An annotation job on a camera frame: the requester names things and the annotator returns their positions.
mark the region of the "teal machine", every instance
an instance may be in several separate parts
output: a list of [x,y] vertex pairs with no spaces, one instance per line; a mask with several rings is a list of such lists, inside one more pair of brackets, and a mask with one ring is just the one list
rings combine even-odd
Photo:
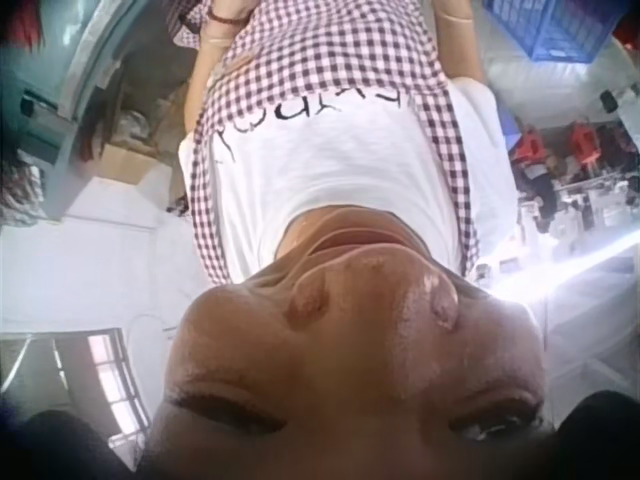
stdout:
[[42,209],[60,219],[95,173],[92,139],[122,81],[121,59],[151,0],[42,0],[39,50],[2,47],[3,136],[40,168]]

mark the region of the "blue plastic basket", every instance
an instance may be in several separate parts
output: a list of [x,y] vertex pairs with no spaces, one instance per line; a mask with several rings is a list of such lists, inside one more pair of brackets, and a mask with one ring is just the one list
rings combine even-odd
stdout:
[[484,0],[534,62],[591,63],[632,0]]

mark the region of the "checkered apron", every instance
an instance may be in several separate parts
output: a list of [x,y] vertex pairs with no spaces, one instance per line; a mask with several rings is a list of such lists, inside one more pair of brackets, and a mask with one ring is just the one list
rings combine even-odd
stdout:
[[[199,47],[211,0],[167,0],[169,27],[182,46]],[[262,0],[223,59],[255,58],[209,91],[194,133],[189,206],[195,240],[214,284],[231,283],[215,195],[214,133],[288,99],[327,90],[400,90],[442,161],[460,228],[464,274],[478,259],[469,175],[458,122],[417,0]]]

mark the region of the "red cloth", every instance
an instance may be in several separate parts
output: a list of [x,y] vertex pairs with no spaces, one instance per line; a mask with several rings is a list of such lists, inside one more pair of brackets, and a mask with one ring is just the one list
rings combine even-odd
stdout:
[[44,44],[40,0],[23,0],[22,5],[9,22],[5,43],[18,47],[39,48]]

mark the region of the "bright light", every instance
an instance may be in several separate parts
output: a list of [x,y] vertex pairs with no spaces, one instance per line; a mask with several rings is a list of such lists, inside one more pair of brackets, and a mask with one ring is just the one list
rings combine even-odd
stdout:
[[523,303],[532,303],[552,293],[563,283],[582,272],[640,243],[640,230],[602,250],[558,264],[546,264],[529,268],[506,278],[490,292],[496,297]]

